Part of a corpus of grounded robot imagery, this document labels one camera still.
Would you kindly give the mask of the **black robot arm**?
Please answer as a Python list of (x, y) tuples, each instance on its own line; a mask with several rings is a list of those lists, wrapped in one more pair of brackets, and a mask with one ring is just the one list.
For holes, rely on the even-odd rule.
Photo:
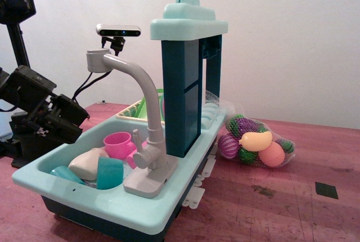
[(8, 111), (25, 114), (17, 125), (35, 136), (73, 144), (82, 134), (80, 125), (88, 113), (72, 99), (53, 91), (56, 84), (31, 69), (20, 23), (36, 13), (34, 0), (1, 0), (1, 24), (7, 27), (17, 68), (1, 71), (1, 99), (11, 104)]

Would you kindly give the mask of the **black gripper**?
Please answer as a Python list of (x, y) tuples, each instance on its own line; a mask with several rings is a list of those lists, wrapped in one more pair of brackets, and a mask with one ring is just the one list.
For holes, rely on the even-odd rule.
[[(9, 111), (19, 108), (31, 113), (43, 105), (55, 88), (54, 82), (24, 65), (12, 74), (1, 70), (1, 99), (13, 105)], [(27, 118), (26, 125), (35, 135), (63, 144), (75, 143), (82, 134), (77, 126), (89, 118), (84, 108), (63, 94), (51, 97), (51, 114)]]

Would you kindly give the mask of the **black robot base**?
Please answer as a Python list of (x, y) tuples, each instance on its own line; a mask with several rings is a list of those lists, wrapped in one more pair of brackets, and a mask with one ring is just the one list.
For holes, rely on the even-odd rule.
[(26, 116), (24, 111), (14, 113), (9, 122), (11, 132), (1, 135), (1, 156), (12, 158), (11, 166), (17, 169), (62, 145), (62, 142), (36, 135), (23, 125), (21, 122)]

